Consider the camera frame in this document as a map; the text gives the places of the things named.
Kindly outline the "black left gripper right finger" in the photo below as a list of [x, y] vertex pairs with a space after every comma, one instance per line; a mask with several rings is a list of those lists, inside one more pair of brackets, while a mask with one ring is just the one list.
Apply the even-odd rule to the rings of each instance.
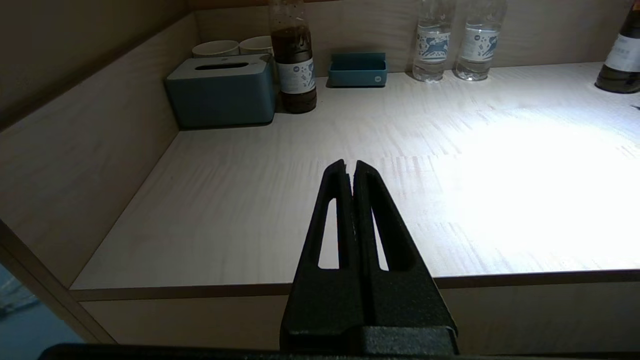
[[379, 171], [358, 161], [353, 200], [364, 353], [458, 353], [457, 325]]

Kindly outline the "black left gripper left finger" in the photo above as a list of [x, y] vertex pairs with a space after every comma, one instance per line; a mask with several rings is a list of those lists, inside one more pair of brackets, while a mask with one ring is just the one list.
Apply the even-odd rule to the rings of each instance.
[[[329, 203], [336, 202], [338, 268], [319, 265]], [[322, 174], [294, 282], [279, 328], [282, 351], [347, 351], [349, 332], [363, 324], [361, 255], [345, 161]]]

